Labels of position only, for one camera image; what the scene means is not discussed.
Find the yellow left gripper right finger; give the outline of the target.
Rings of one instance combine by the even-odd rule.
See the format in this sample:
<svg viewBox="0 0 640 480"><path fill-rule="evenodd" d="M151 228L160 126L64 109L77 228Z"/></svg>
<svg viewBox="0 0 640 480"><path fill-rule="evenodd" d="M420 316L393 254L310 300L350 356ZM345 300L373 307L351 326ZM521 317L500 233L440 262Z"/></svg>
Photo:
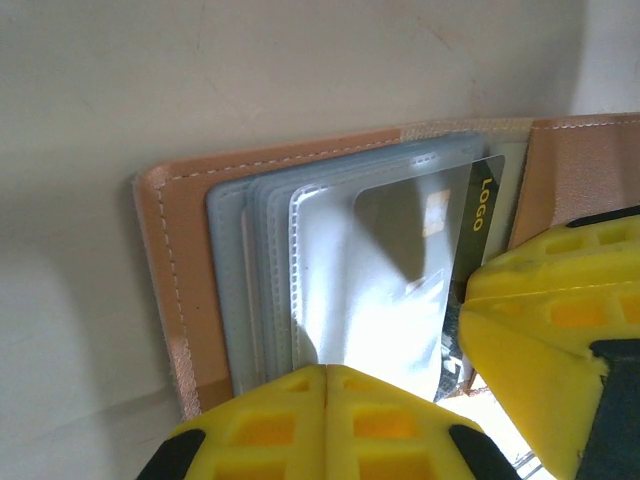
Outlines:
<svg viewBox="0 0 640 480"><path fill-rule="evenodd" d="M517 479L470 419L354 369L327 367L328 479Z"/></svg>

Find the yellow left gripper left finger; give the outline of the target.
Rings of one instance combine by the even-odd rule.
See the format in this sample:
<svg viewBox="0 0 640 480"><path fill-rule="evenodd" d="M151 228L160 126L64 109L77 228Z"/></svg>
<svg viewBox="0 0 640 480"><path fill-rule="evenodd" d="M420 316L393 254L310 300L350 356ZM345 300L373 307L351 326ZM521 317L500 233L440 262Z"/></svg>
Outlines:
<svg viewBox="0 0 640 480"><path fill-rule="evenodd" d="M305 367L180 424L139 479L323 479L326 368Z"/></svg>

